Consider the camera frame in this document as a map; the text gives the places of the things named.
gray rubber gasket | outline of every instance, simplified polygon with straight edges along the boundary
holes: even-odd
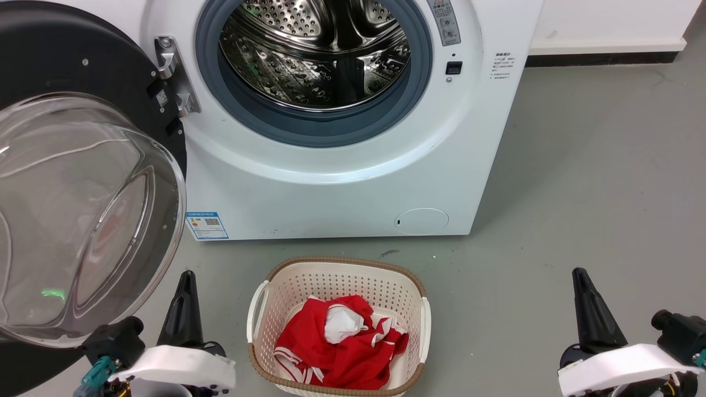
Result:
[[[236,76],[220,50],[220,33],[243,0],[211,0],[196,28],[196,60],[206,86],[239,122],[275,141],[310,148],[362,142],[387,131],[417,104],[431,75],[431,36],[413,0],[385,0],[409,41],[409,63],[385,93],[339,112],[304,112],[279,106]]]

gray floor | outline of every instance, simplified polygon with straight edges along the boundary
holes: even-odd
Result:
[[[138,313],[146,341],[156,341],[180,272],[193,269],[205,337],[238,361],[235,396],[285,396],[247,358],[257,285],[292,256],[379,259],[391,249],[384,260],[421,278],[433,310],[428,365],[410,397],[558,395],[559,357],[577,339],[576,266],[631,343],[656,341],[659,309],[706,316],[705,7],[686,38],[671,65],[526,70],[470,236],[205,244],[185,235]],[[27,395],[68,396],[87,368]]]

door hinge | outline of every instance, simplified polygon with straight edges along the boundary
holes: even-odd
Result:
[[[186,68],[181,62],[177,41],[172,36],[157,36],[155,51],[160,78],[168,80],[169,84],[174,86],[179,117],[186,117],[192,112],[201,113],[201,105],[193,91]]]

red clothing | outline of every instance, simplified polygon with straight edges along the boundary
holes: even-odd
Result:
[[[333,345],[324,337],[326,312],[343,305],[363,317],[363,329]],[[275,358],[291,380],[342,389],[377,390],[388,383],[392,358],[407,348],[407,331],[394,318],[373,327],[373,309],[357,295],[324,302],[309,297],[285,326]]]

white plastic basket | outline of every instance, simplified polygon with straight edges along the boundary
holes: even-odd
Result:
[[[322,300],[360,295],[373,307],[373,318],[395,317],[407,329],[407,349],[390,364],[390,381],[383,388],[334,389],[283,377],[273,353],[275,343],[309,295]],[[288,393],[305,397],[401,396],[424,369],[431,339],[431,308],[421,281],[407,269],[360,259],[296,258],[281,263],[255,291],[247,334],[255,370]]]

